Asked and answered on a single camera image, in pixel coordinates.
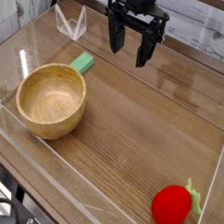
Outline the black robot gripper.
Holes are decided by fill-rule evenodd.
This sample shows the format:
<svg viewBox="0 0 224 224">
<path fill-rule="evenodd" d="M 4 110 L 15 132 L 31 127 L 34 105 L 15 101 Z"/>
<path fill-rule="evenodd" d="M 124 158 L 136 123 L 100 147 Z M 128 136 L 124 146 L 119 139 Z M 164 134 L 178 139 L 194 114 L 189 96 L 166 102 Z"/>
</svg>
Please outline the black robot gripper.
<svg viewBox="0 0 224 224">
<path fill-rule="evenodd" d="M 135 63 L 142 68 L 152 58 L 156 41 L 162 41 L 169 14 L 158 7 L 155 0 L 108 0 L 107 14 L 113 54 L 123 48 L 125 26 L 142 34 Z"/>
</svg>

